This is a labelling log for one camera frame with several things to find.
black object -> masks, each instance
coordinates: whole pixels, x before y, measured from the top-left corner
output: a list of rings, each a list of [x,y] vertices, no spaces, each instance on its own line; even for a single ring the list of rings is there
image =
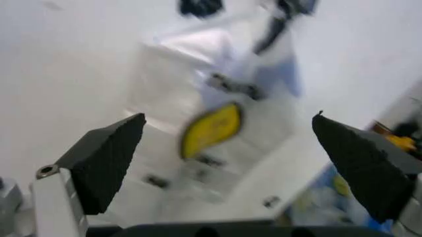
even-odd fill
[[[120,226],[89,227],[85,237],[110,237],[121,230]]]
[[[286,28],[286,20],[285,19],[278,19],[278,18],[271,18],[267,35],[261,39],[253,48],[253,53],[256,55],[261,55],[274,44],[278,36],[284,32]]]
[[[414,181],[389,160],[385,150],[356,130],[316,115],[312,128],[356,199],[379,223],[396,220],[414,189]]]
[[[275,205],[277,205],[279,202],[280,202],[280,198],[278,196],[271,196],[271,197],[266,198],[262,202],[262,204],[266,208],[270,209],[270,208],[273,208]]]
[[[169,187],[170,182],[167,181],[166,179],[160,178],[156,175],[153,174],[148,174],[145,178],[144,181],[152,186],[156,186],[160,189],[166,189]]]
[[[391,237],[361,227],[277,227],[265,223],[155,224],[127,228],[112,237]]]
[[[91,130],[56,162],[70,170],[86,215],[106,211],[122,185],[145,123],[144,114],[137,114]]]
[[[220,73],[212,74],[207,85],[227,93],[243,93],[253,100],[262,100],[266,97],[265,93],[255,84],[240,83]]]
[[[179,10],[182,15],[192,14],[205,18],[223,9],[221,0],[180,0]]]

clear plastic bag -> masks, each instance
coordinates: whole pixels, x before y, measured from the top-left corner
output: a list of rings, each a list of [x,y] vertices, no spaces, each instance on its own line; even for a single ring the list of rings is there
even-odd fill
[[[125,183],[142,183],[150,173],[171,181],[170,188],[157,196],[155,221],[178,220],[183,205],[193,199],[224,201],[244,175],[291,135],[296,114],[292,97],[299,89],[290,33],[280,36],[266,56],[251,53],[268,17],[258,10],[155,37],[143,45],[126,113],[145,113],[147,124]],[[254,101],[212,88],[205,83],[211,73],[256,83],[267,97]],[[178,147],[187,123],[228,101],[243,106],[244,126],[232,139],[205,151],[226,165],[214,168],[183,161]],[[207,175],[199,181],[200,172]]]

